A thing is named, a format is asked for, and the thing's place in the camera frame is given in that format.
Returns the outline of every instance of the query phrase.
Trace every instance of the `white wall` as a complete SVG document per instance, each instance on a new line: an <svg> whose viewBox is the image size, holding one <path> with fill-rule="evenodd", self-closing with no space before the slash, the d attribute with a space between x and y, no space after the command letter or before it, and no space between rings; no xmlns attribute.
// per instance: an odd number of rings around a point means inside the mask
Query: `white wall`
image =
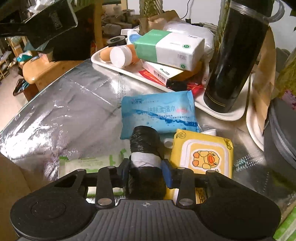
<svg viewBox="0 0 296 241"><path fill-rule="evenodd" d="M179 17L183 17L187 10L187 0L163 0L163 10L175 10ZM191 0L186 18L192 23L206 22L218 24L221 0ZM139 0L128 0L128 8L135 9L139 14ZM274 4L273 14L277 12L278 4ZM296 47L296 17L290 17L291 8L285 4L284 17L270 26L274 33L276 46L292 51Z"/></svg>

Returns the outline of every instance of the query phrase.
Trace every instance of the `white plastic tray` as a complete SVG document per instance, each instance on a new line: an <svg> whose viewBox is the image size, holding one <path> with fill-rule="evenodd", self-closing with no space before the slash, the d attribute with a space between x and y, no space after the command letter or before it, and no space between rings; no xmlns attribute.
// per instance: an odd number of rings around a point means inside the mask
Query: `white plastic tray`
<svg viewBox="0 0 296 241"><path fill-rule="evenodd" d="M252 100L252 82L253 82L254 76L255 74L251 75L250 98L249 98L249 104L247 109L246 123L247 123L248 131L253 141L262 151L264 151L264 137L261 134L261 131L258 125L256 110Z"/></svg>
<svg viewBox="0 0 296 241"><path fill-rule="evenodd" d="M130 77L133 77L137 80L140 80L144 83L147 83L149 85L152 85L158 89L161 89L166 92L171 92L172 90L169 88L166 88L162 85L159 85L151 80L148 80L144 78L139 71L143 70L141 62L138 62L136 64L129 65L125 67L124 69L117 68L113 66L111 63L107 63L101 60L100 58L100 52L103 49L99 50L98 52L94 53L91 57L91 61L94 64L98 64L100 66L106 67L108 69L112 69L114 71L123 73L125 75L128 75ZM236 102L234 103L233 107L228 113L218 113L213 110L211 110L204 102L203 100L203 93L200 94L197 98L194 100L194 104L197 108L205 111L206 113L224 121L236 121L240 119L244 115L244 111L246 108L246 102L247 102L247 96L248 96L248 90L249 90L249 79L246 81L241 93L239 94Z"/></svg>

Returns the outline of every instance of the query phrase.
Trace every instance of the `cartoon duck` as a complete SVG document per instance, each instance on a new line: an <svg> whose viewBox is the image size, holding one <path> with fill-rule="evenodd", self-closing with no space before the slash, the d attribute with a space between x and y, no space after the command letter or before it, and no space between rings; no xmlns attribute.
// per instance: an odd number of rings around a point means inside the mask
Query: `cartoon duck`
<svg viewBox="0 0 296 241"><path fill-rule="evenodd" d="M211 169L218 166L219 160L220 158L213 151L197 151L193 153L192 165L203 169Z"/></svg>

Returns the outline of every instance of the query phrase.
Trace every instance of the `blue wet wipes package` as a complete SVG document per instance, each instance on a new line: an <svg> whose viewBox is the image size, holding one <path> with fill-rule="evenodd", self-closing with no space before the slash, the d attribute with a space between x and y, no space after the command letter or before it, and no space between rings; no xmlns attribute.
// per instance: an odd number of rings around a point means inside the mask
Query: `blue wet wipes package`
<svg viewBox="0 0 296 241"><path fill-rule="evenodd" d="M200 132L191 91L125 96L121 102L120 139L129 139L136 126L150 126L158 133L177 129Z"/></svg>

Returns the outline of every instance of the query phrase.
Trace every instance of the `yellow wet wipes package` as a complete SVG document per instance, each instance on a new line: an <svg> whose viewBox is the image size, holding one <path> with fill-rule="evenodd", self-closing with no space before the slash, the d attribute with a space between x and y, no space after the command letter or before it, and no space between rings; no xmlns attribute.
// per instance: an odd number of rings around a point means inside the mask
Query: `yellow wet wipes package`
<svg viewBox="0 0 296 241"><path fill-rule="evenodd" d="M170 162L173 167L185 167L194 173L205 174L215 170L231 178L233 144L231 140L177 129L174 136ZM167 191L166 199L176 202L178 189ZM196 189L196 201L202 203L205 194L202 188Z"/></svg>

